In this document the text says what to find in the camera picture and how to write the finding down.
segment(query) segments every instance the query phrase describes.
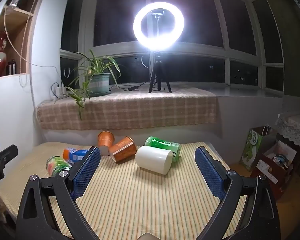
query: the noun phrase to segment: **window pane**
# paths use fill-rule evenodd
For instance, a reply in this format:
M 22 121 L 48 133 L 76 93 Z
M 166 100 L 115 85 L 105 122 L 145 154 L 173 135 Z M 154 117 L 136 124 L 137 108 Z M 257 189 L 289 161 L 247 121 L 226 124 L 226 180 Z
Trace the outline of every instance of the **window pane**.
M 61 69 L 61 80 L 66 87 L 71 87 L 73 89 L 78 88 L 79 85 L 73 82 L 69 85 L 77 76 L 78 70 L 78 61 L 69 58 L 60 58 L 60 69 Z
M 258 85 L 258 68 L 248 64 L 230 61 L 230 83 Z
M 61 49 L 78 51 L 80 14 L 83 0 L 68 0 L 63 19 Z
M 246 5 L 241 0 L 220 0 L 231 49 L 256 55 L 253 31 Z
M 146 0 L 97 0 L 94 46 L 136 41 L 133 21 Z
M 130 57 L 117 57 L 115 58 L 119 65 L 121 76 L 117 78 L 118 84 L 123 83 L 139 83 L 147 82 L 150 80 L 149 74 L 149 55 L 143 56 L 130 56 Z M 118 72 L 113 68 L 116 77 Z M 112 76 L 110 77 L 110 84 L 115 84 Z
M 266 87 L 283 91 L 283 68 L 266 68 Z
M 185 27 L 178 41 L 223 47 L 220 23 L 214 0 L 151 1 L 169 2 L 180 9 L 185 18 Z
M 223 59 L 163 54 L 162 66 L 169 81 L 221 82 L 225 80 Z
M 261 27 L 263 44 L 265 46 L 267 63 L 283 63 L 281 43 L 272 11 L 267 0 L 255 0 L 253 6 L 256 10 Z

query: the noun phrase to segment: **ring light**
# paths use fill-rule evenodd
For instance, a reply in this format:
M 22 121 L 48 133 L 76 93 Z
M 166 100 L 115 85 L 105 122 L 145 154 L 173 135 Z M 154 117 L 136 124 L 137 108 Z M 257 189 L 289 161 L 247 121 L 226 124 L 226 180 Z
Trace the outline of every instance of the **ring light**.
M 175 19 L 175 27 L 171 33 L 162 34 L 158 37 L 148 38 L 141 31 L 141 21 L 146 14 L 155 9 L 166 9 L 170 11 Z M 161 51 L 171 46 L 181 35 L 185 20 L 181 11 L 174 5 L 167 2 L 150 3 L 143 7 L 133 22 L 133 32 L 138 41 L 152 51 Z

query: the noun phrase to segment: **green can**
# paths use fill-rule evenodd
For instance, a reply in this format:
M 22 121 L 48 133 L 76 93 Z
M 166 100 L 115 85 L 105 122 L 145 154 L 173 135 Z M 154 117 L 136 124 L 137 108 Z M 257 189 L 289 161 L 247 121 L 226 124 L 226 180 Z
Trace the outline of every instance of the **green can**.
M 69 171 L 71 165 L 67 163 L 60 156 L 53 156 L 47 160 L 46 169 L 49 176 L 54 177 L 60 173 L 60 171 Z
M 172 151 L 172 154 L 173 154 L 172 161 L 173 162 L 176 162 L 179 158 L 180 149 L 181 149 L 181 144 L 180 143 L 168 142 L 168 141 L 165 141 L 165 140 L 161 140 L 157 137 L 150 136 L 146 140 L 145 145 Z

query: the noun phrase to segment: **blue gripper pad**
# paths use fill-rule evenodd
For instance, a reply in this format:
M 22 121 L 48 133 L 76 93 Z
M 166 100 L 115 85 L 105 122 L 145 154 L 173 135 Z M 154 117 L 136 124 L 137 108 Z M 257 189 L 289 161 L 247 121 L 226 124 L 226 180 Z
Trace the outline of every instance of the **blue gripper pad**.
M 223 180 L 201 148 L 195 150 L 194 159 L 211 193 L 222 200 L 226 195 Z
M 74 201 L 83 196 L 93 174 L 99 166 L 100 160 L 100 150 L 96 147 L 73 180 L 73 191 L 70 195 Z

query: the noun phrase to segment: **paper cup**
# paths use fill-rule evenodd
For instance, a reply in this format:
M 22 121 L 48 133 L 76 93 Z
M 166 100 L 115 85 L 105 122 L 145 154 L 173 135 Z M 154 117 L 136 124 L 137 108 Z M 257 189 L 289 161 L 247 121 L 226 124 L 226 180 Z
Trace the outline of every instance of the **paper cup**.
M 114 135 L 109 131 L 103 131 L 98 135 L 98 148 L 102 156 L 109 156 L 109 148 L 114 142 Z
M 137 152 L 137 147 L 130 137 L 123 138 L 120 142 L 109 148 L 110 157 L 114 162 L 122 161 Z
M 172 163 L 173 154 L 170 150 L 142 146 L 136 154 L 136 163 L 140 168 L 166 175 Z

